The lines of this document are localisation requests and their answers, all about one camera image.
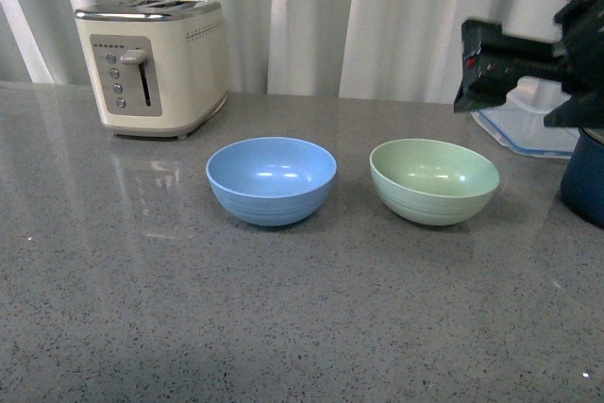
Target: bowl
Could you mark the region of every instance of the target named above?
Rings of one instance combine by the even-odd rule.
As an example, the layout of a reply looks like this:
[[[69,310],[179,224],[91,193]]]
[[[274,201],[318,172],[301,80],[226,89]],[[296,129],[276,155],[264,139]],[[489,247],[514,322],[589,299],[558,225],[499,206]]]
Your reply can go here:
[[[499,185],[482,155],[453,143],[402,139],[383,143],[369,157],[377,194],[410,221],[448,226],[477,214]]]
[[[211,189],[232,215],[257,226],[286,226],[313,214],[336,175],[336,160],[314,143],[260,137],[232,143],[206,165]]]
[[[604,228],[604,129],[580,129],[560,189],[562,200],[592,224]]]

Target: white curtain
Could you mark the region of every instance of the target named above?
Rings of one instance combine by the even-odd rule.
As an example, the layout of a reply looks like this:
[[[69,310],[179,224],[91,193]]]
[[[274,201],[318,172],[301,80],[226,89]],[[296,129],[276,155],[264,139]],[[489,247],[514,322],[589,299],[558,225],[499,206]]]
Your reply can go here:
[[[116,0],[0,0],[0,80],[88,84],[75,8]],[[552,40],[566,0],[218,0],[230,89],[451,103],[461,23]]]

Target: blue bowl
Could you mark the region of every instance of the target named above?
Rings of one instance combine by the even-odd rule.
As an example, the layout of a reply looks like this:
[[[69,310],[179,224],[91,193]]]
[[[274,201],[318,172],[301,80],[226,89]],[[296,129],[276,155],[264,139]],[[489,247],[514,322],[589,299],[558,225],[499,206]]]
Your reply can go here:
[[[562,200],[582,218],[604,228],[604,143],[585,129],[579,132],[560,185]]]
[[[214,153],[206,175],[220,204],[257,226],[286,226],[313,214],[336,175],[336,160],[314,143],[260,137]]]

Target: cream toaster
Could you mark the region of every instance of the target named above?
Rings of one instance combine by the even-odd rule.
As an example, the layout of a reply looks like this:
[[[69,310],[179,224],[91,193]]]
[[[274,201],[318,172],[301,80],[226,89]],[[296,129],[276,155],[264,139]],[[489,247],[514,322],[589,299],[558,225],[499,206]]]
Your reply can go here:
[[[218,2],[115,2],[77,9],[75,23],[101,122],[113,133],[184,138],[225,103]]]

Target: container lid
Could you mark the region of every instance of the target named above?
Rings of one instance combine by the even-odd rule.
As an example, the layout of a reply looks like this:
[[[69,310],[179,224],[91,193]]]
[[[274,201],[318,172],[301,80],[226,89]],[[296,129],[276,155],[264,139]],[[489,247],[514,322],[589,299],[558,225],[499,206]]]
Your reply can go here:
[[[528,84],[508,93],[508,102],[497,108],[472,113],[477,123],[499,143],[520,155],[538,158],[570,159],[579,139],[576,128],[545,127],[544,117],[568,96],[558,98],[546,106],[543,100],[534,100],[536,84]]]

